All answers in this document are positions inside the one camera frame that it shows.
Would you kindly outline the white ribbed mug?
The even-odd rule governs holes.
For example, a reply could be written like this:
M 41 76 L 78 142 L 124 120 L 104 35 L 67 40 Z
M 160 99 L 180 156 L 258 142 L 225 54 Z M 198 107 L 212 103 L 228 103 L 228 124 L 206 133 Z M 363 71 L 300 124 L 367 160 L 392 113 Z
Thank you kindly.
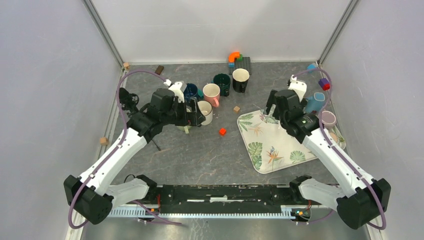
M 202 126 L 209 125 L 213 120 L 213 107 L 205 100 L 201 100 L 198 103 L 199 110 L 205 116 L 205 121 L 202 122 Z

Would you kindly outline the dark blue mug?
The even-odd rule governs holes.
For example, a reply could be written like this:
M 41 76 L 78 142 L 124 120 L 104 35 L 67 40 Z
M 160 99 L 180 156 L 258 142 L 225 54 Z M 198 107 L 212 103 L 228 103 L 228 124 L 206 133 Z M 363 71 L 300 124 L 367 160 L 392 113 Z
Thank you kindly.
M 191 98 L 196 98 L 197 100 L 200 100 L 199 89 L 193 83 L 186 84 L 186 88 L 183 91 L 183 95 L 186 102 L 188 102 Z

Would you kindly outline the pink mug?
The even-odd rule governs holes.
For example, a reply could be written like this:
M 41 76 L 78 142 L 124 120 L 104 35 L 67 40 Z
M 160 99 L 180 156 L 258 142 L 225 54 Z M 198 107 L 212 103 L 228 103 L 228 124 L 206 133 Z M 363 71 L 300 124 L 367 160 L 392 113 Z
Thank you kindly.
M 218 108 L 220 106 L 220 93 L 221 89 L 218 85 L 214 83 L 208 83 L 206 84 L 203 89 L 203 98 L 209 102 L 212 107 Z

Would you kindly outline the dark green mug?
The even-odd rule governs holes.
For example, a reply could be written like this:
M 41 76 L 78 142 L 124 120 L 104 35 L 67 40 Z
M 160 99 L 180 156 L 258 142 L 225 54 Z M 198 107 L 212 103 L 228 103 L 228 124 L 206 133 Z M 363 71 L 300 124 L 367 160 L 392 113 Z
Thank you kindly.
M 221 96 L 228 97 L 230 95 L 231 78 L 229 75 L 219 73 L 213 77 L 212 83 L 219 86 Z

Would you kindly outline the light blue mug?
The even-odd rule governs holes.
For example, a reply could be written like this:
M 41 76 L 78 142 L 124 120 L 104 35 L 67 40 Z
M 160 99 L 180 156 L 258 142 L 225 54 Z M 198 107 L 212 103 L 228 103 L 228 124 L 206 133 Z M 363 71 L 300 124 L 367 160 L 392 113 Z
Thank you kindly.
M 326 96 L 322 92 L 315 92 L 312 96 L 307 97 L 307 104 L 304 108 L 306 113 L 317 114 L 326 103 Z

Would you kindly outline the black octagonal mug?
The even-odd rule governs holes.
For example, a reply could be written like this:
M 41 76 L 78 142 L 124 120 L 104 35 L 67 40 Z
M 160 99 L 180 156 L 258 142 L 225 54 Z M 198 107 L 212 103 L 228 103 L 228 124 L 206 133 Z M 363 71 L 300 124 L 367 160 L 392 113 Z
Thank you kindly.
M 238 68 L 232 72 L 232 87 L 237 93 L 245 93 L 250 78 L 248 70 Z

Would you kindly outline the lilac mug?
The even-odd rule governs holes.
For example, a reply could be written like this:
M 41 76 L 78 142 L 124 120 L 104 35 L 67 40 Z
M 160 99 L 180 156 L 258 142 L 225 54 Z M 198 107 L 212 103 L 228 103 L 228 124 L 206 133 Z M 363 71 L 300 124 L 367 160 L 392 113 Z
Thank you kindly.
M 337 123 L 337 118 L 335 114 L 331 111 L 324 110 L 321 113 L 321 117 L 322 123 L 326 129 L 332 129 Z

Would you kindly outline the light green mug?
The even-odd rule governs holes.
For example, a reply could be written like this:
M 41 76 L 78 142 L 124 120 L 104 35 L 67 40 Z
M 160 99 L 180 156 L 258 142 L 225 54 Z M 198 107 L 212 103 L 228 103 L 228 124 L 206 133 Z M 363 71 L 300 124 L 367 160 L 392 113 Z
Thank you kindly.
M 186 125 L 186 126 L 176 126 L 176 128 L 180 131 L 185 132 L 185 134 L 189 134 L 190 133 L 190 129 L 192 128 L 190 125 Z

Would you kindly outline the white striped mug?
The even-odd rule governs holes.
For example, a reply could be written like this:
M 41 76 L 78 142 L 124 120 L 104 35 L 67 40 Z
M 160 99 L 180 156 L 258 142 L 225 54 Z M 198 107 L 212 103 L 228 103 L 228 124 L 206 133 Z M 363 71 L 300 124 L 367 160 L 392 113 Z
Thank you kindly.
M 336 133 L 330 131 L 329 136 L 337 145 L 340 145 L 341 142 L 339 137 L 336 135 Z

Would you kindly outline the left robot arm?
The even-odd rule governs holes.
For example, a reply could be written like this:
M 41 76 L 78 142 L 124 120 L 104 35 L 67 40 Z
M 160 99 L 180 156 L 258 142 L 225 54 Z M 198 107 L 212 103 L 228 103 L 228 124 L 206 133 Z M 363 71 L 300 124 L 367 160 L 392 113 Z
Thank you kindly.
M 63 182 L 69 214 L 78 212 L 86 222 L 101 223 L 116 207 L 142 200 L 153 203 L 157 190 L 141 177 L 113 185 L 112 181 L 128 161 L 143 149 L 166 125 L 200 127 L 206 117 L 196 97 L 185 100 L 177 89 L 157 89 L 143 107 L 129 118 L 119 138 L 89 169 Z

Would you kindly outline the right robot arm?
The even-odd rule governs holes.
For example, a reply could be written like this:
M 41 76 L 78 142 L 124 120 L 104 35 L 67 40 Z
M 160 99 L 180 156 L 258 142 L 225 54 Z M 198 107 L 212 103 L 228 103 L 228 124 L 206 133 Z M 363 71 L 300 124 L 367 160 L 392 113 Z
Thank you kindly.
M 305 113 L 301 103 L 294 90 L 273 89 L 265 112 L 271 113 L 290 136 L 318 157 L 335 178 L 338 187 L 303 175 L 290 183 L 289 199 L 295 204 L 306 200 L 320 203 L 337 212 L 341 220 L 354 230 L 365 224 L 385 230 L 391 185 L 386 179 L 376 179 L 358 166 L 330 138 L 319 117 Z

